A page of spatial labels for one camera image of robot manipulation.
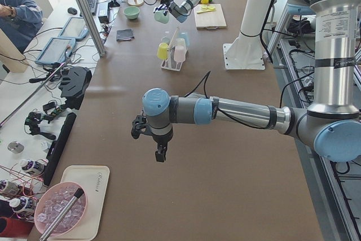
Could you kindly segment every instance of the brown table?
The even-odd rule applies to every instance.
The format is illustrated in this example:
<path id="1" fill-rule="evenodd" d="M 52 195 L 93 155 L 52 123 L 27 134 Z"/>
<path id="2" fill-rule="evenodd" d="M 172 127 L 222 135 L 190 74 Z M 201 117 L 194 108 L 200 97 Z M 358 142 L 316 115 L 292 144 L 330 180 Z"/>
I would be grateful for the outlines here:
<path id="1" fill-rule="evenodd" d="M 271 65 L 224 68 L 222 44 L 238 36 L 246 0 L 214 2 L 222 4 L 227 29 L 196 30 L 193 14 L 183 24 L 171 18 L 163 25 L 147 5 L 129 21 L 126 5 L 120 8 L 52 182 L 69 165 L 110 168 L 95 240 L 323 240 L 292 138 L 223 121 L 175 124 L 167 161 L 157 163 L 152 138 L 130 135 L 148 89 L 185 95 L 209 70 L 209 95 L 278 105 Z M 182 70 L 172 72 L 160 68 L 156 51 L 177 25 L 191 46 Z M 135 39 L 116 42 L 116 30 L 125 28 L 133 28 Z M 38 237 L 33 230 L 29 240 Z"/>

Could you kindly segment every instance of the bowl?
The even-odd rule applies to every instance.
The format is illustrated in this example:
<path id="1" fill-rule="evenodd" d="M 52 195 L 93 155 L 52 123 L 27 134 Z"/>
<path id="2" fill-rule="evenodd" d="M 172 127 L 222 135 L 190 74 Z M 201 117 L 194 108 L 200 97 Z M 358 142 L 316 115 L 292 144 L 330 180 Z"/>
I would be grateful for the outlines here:
<path id="1" fill-rule="evenodd" d="M 123 13 L 125 17 L 130 20 L 136 19 L 139 16 L 140 9 L 135 6 L 130 6 L 124 9 Z"/>
<path id="2" fill-rule="evenodd" d="M 54 217 L 64 208 L 73 197 L 75 191 L 82 188 L 75 182 L 63 182 L 48 189 L 40 198 L 34 214 L 36 229 L 42 234 L 53 222 Z M 87 196 L 84 194 L 73 205 L 62 222 L 55 228 L 50 236 L 59 236 L 71 231 L 84 216 L 87 206 Z"/>

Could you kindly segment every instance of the yellow cup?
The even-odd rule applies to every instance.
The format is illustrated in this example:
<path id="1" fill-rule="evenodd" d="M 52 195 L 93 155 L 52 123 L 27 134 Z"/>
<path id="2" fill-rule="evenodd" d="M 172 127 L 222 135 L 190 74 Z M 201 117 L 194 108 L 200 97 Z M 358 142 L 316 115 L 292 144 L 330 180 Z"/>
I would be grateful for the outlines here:
<path id="1" fill-rule="evenodd" d="M 168 44 L 161 42 L 158 46 L 157 57 L 161 60 L 166 60 L 168 58 Z"/>

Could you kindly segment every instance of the hand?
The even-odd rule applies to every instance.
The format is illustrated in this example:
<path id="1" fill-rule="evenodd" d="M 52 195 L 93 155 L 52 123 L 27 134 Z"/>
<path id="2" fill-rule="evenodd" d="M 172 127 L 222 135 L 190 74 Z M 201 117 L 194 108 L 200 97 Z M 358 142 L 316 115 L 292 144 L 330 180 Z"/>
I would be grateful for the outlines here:
<path id="1" fill-rule="evenodd" d="M 7 6 L 0 4 L 0 17 L 6 17 L 11 15 L 11 9 Z"/>

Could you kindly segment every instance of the tablet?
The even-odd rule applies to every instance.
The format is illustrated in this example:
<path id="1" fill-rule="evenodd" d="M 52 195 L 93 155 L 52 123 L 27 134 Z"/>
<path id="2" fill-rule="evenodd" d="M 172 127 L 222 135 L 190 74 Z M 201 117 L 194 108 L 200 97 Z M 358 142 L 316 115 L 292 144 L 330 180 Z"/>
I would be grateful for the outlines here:
<path id="1" fill-rule="evenodd" d="M 43 51 L 40 53 L 35 63 L 42 65 L 52 65 L 65 61 L 65 55 L 68 57 L 75 47 L 75 38 L 55 37 L 51 38 Z"/>
<path id="2" fill-rule="evenodd" d="M 84 39 L 89 30 L 83 17 L 70 17 L 59 33 L 59 37 L 70 37 L 76 41 Z"/>

